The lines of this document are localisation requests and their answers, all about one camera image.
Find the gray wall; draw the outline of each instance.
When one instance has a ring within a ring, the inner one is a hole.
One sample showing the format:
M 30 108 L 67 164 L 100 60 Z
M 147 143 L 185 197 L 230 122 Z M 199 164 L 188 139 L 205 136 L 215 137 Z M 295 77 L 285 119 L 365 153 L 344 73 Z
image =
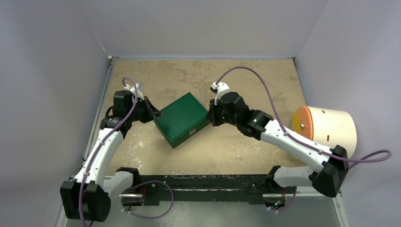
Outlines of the gray wall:
M 330 0 L 298 55 L 308 105 L 348 111 L 353 157 L 390 149 L 383 163 L 360 164 L 343 189 L 352 226 L 400 226 L 401 2 Z
M 76 0 L 0 1 L 0 226 L 55 226 L 107 70 Z
M 328 0 L 81 0 L 108 55 L 294 57 Z

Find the cream-colored container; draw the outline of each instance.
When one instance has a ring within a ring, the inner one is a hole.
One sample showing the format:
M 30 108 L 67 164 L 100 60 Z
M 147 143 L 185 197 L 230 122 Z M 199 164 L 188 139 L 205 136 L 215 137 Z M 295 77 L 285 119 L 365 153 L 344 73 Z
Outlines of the cream-colored container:
M 340 145 L 350 158 L 357 146 L 357 130 L 345 111 L 301 106 L 292 116 L 290 128 L 298 134 L 331 148 Z

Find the wooden table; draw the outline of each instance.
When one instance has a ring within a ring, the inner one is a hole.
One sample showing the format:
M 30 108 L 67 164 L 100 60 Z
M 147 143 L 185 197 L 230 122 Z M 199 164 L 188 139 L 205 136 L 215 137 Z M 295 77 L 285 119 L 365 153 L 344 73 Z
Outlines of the wooden table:
M 227 69 L 247 66 L 266 81 L 284 124 L 293 112 L 305 105 L 292 59 L 287 60 L 118 60 L 105 100 L 105 110 L 113 104 L 113 94 L 122 90 L 122 78 L 144 83 L 143 94 L 162 109 L 187 92 L 208 108 L 214 94 L 209 87 Z M 274 115 L 259 79 L 238 69 L 223 81 L 238 92 L 252 109 Z M 303 166 L 290 161 L 279 148 L 242 135 L 234 126 L 207 126 L 180 146 L 172 149 L 153 122 L 135 122 L 116 151 L 108 175 L 121 166 L 136 167 L 142 175 L 266 174 L 274 165 Z

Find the metal frame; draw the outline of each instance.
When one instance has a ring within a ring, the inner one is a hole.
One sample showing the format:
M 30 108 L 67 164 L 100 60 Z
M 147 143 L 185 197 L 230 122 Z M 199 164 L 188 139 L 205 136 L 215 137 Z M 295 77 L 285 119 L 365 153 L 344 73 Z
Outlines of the metal frame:
M 102 109 L 104 107 L 104 103 L 105 103 L 105 97 L 109 88 L 109 84 L 110 84 L 110 80 L 111 77 L 113 75 L 113 70 L 114 70 L 114 66 L 116 64 L 116 62 L 120 59 L 119 57 L 114 57 L 114 56 L 109 56 L 109 58 L 111 59 L 110 61 L 110 67 L 109 67 L 109 71 L 107 74 L 107 81 L 105 83 L 105 87 L 104 87 L 104 91 L 102 93 L 101 96 L 101 100 L 99 102 L 98 105 L 98 110 L 95 116 L 95 120 L 94 120 L 94 124 L 93 127 L 91 129 L 91 134 L 89 137 L 89 141 L 87 144 L 87 149 L 85 151 L 84 154 L 84 161 L 86 160 L 86 158 L 88 157 L 90 151 L 92 150 L 94 144 L 95 144 L 95 140 L 96 140 L 96 128 L 99 127 L 100 124 L 100 120 L 101 120 L 101 112 Z M 281 197 L 282 195 L 280 193 L 271 193 L 271 194 L 263 194 L 262 195 L 264 198 L 272 198 L 272 197 Z M 323 197 L 324 195 L 318 193 L 314 188 L 312 187 L 298 187 L 297 188 L 297 192 L 296 192 L 296 196 L 297 197 Z M 131 198 L 141 198 L 142 195 L 140 194 L 128 194 L 128 193 L 123 193 L 120 195 L 120 197 L 131 197 Z M 333 201 L 333 205 L 335 207 L 335 211 L 337 214 L 337 218 L 339 220 L 339 224 L 341 227 L 349 227 L 349 222 L 347 219 L 347 212 L 345 210 L 345 206 L 344 203 L 342 201 L 342 194 L 341 192 L 337 195 L 337 197 L 332 199 Z M 61 206 L 61 210 L 60 210 L 60 215 L 56 224 L 56 227 L 66 227 L 68 223 L 68 219 L 65 216 L 65 211 L 63 206 Z

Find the orange lid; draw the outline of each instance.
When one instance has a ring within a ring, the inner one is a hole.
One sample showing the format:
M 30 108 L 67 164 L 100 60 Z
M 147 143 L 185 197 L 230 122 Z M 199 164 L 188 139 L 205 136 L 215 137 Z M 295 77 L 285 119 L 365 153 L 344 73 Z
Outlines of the orange lid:
M 309 108 L 304 105 L 292 115 L 292 130 L 305 138 L 313 140 L 313 121 Z

